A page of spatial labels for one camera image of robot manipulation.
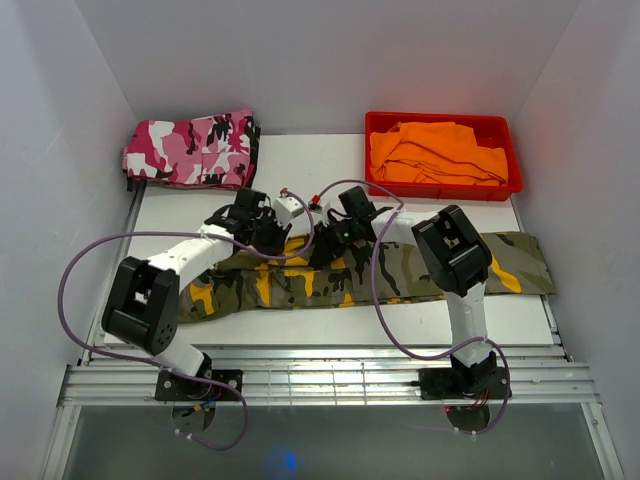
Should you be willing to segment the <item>yellow camouflage trousers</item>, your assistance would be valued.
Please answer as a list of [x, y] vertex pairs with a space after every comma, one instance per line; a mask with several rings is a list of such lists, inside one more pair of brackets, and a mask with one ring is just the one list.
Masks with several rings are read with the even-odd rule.
[[[489, 295], [554, 295], [557, 290], [535, 236], [523, 232], [485, 233], [492, 253]], [[253, 310], [343, 308], [441, 300], [419, 250], [386, 241], [379, 258], [373, 245], [358, 241], [322, 267], [309, 263], [307, 236], [286, 244], [285, 261], [262, 260], [246, 251], [203, 272], [180, 294], [178, 321], [196, 324]]]

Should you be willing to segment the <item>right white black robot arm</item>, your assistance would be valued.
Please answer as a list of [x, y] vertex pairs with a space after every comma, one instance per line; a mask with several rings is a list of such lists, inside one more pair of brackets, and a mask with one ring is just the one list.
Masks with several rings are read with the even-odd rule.
[[373, 244], [371, 270], [382, 268], [383, 241], [414, 247], [418, 261], [444, 294], [449, 313], [452, 346], [444, 353], [447, 368], [423, 368], [414, 386], [424, 400], [472, 398], [476, 404], [509, 397], [509, 371], [498, 364], [502, 354], [489, 340], [484, 298], [492, 254], [463, 210], [450, 205], [436, 213], [408, 212], [402, 205], [377, 208], [361, 187], [339, 196], [336, 212], [320, 196], [309, 203], [323, 219], [315, 227], [312, 262], [326, 263], [348, 245]]

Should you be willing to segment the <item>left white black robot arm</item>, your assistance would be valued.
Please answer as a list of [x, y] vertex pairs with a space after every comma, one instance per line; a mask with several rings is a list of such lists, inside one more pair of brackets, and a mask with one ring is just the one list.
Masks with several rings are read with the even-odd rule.
[[103, 331], [137, 347], [163, 367], [190, 399], [212, 387], [211, 361], [178, 332], [179, 299], [199, 275], [229, 259], [241, 244], [267, 256], [280, 256], [301, 201], [283, 193], [271, 201], [242, 187], [234, 202], [207, 218], [195, 237], [147, 258], [121, 261], [109, 293]]

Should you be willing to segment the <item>pink camouflage folded trousers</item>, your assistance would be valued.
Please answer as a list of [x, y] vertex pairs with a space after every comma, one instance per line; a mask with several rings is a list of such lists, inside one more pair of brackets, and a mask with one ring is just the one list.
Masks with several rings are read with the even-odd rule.
[[250, 187], [260, 135], [251, 109], [190, 120], [145, 120], [123, 149], [122, 170], [132, 182], [174, 188]]

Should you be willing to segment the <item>orange cloth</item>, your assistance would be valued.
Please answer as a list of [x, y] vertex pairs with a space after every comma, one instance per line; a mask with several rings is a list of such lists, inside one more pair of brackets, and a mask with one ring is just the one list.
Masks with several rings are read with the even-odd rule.
[[472, 128], [454, 122], [398, 122], [369, 140], [376, 181], [489, 187], [509, 181], [505, 151], [479, 145]]

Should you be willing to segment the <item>red plastic bin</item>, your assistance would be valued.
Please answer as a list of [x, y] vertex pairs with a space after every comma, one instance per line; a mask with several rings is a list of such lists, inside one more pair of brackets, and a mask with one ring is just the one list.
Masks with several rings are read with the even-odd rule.
[[370, 111], [364, 173], [374, 195], [501, 202], [523, 188], [500, 116]]

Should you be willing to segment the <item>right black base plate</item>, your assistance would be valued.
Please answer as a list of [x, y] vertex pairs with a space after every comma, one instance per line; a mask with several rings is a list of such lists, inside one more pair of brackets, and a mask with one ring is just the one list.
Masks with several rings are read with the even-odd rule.
[[489, 400], [499, 400], [512, 395], [503, 367], [473, 380], [465, 379], [453, 368], [424, 368], [419, 369], [417, 375], [413, 385], [419, 387], [423, 400], [464, 400], [486, 395]]

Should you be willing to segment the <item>aluminium rail frame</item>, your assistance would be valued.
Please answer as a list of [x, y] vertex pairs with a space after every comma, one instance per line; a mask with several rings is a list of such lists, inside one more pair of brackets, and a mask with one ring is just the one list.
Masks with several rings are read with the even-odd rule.
[[184, 333], [221, 368], [244, 374], [251, 422], [212, 452], [172, 430], [154, 400], [157, 371], [84, 355], [63, 380], [45, 479], [620, 479], [624, 472], [587, 364], [565, 351], [548, 301], [486, 301], [491, 337], [512, 378], [496, 425], [455, 431], [424, 401], [423, 367], [449, 343], [441, 302], [386, 306], [390, 345], [370, 308], [245, 312]]

